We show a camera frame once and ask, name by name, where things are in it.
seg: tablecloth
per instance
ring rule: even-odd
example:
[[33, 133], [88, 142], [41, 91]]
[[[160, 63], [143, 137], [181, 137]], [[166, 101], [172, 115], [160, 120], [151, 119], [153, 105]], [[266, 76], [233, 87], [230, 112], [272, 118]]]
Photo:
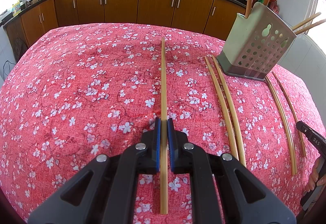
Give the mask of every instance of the tablecloth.
[[[0, 186], [18, 214], [29, 214], [100, 153], [114, 156], [139, 141], [160, 116], [161, 37], [166, 40], [167, 106], [175, 128], [208, 153], [230, 152], [226, 127], [204, 56], [224, 41], [137, 24], [58, 28], [39, 39], [0, 91]], [[299, 120], [325, 135], [304, 82], [280, 66]], [[295, 214], [315, 159], [275, 78], [296, 149], [298, 173], [281, 117], [264, 82], [225, 76], [237, 110], [247, 168]], [[169, 173], [169, 214], [159, 214], [159, 175], [140, 175], [135, 224], [192, 223], [188, 175]]]

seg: table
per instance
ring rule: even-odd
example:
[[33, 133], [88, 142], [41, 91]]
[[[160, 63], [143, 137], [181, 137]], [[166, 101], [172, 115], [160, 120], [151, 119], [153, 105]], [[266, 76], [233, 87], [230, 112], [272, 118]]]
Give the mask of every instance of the table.
[[[161, 37], [166, 39], [167, 106], [175, 128], [207, 152], [230, 152], [204, 56], [224, 42], [178, 29], [137, 24], [58, 28], [39, 39], [0, 91], [0, 185], [25, 220], [38, 204], [100, 153], [114, 156], [153, 129], [160, 116]], [[275, 66], [299, 120], [325, 135], [304, 82]], [[315, 159], [302, 156], [293, 115], [275, 78], [296, 149], [298, 173], [281, 117], [264, 82], [225, 76], [237, 110], [247, 168], [295, 214]], [[190, 181], [169, 174], [169, 214], [159, 215], [159, 175], [140, 175], [134, 223], [191, 223]]]

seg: hand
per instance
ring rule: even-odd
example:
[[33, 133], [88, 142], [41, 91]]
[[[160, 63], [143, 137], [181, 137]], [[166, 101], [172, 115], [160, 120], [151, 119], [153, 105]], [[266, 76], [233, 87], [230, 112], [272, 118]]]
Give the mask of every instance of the hand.
[[[309, 175], [308, 183], [304, 188], [307, 192], [314, 190], [315, 183], [318, 181], [318, 172], [317, 172], [318, 165], [319, 165], [319, 158], [315, 161], [315, 164], [312, 167], [311, 174]], [[324, 183], [326, 183], [326, 175], [320, 178], [320, 180], [317, 182], [317, 186], [323, 185]]]

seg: triangular cutout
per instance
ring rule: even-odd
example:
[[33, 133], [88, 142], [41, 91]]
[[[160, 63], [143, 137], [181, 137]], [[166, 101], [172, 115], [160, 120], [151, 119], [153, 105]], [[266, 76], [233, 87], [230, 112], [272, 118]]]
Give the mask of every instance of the triangular cutout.
[[61, 199], [72, 204], [74, 206], [79, 206], [86, 189], [89, 185], [93, 176], [93, 172], [89, 171], [87, 174], [84, 175], [83, 178], [79, 179], [69, 190], [61, 195]]
[[242, 172], [235, 170], [235, 175], [239, 180], [242, 192], [248, 204], [254, 203], [265, 197], [265, 193], [263, 193], [249, 179], [247, 179]]

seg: metal screw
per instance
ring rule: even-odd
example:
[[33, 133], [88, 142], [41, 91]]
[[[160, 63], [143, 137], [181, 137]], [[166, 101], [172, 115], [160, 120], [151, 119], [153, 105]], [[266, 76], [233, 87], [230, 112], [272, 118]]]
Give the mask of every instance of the metal screw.
[[184, 148], [186, 150], [192, 150], [194, 148], [194, 145], [192, 143], [185, 143]]
[[226, 160], [226, 161], [230, 161], [230, 160], [232, 160], [232, 155], [229, 154], [229, 153], [224, 153], [224, 154], [222, 155], [222, 159], [223, 159], [223, 160]]
[[105, 162], [106, 159], [107, 159], [107, 156], [106, 156], [105, 154], [100, 154], [100, 155], [98, 155], [98, 156], [96, 157], [96, 160], [97, 160], [98, 162]]
[[144, 149], [146, 149], [146, 144], [145, 143], [137, 143], [136, 144], [136, 149], [137, 150], [144, 150]]

